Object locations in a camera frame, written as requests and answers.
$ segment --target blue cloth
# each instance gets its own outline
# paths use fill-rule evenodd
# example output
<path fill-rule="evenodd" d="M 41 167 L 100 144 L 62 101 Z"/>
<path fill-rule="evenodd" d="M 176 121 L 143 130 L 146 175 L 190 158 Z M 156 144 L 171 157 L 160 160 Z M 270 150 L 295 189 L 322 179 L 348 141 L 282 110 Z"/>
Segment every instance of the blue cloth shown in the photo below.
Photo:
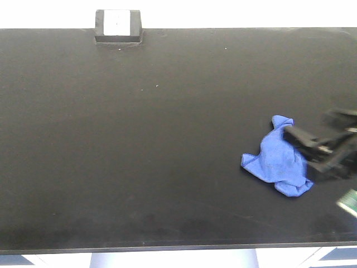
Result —
<path fill-rule="evenodd" d="M 308 191 L 313 182 L 306 176 L 306 159 L 283 139 L 284 127 L 294 125 L 294 120 L 273 116 L 274 130 L 260 144 L 260 154 L 242 155 L 242 167 L 287 197 L 299 197 Z"/>

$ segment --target black table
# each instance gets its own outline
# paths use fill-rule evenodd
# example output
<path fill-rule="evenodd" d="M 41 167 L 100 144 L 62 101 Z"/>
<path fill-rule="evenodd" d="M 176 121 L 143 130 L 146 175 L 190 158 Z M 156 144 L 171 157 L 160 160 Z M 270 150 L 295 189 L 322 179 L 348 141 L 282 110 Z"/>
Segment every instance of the black table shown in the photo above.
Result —
<path fill-rule="evenodd" d="M 0 31 L 0 253 L 357 245 L 336 204 L 240 168 L 271 117 L 357 103 L 357 30 Z"/>

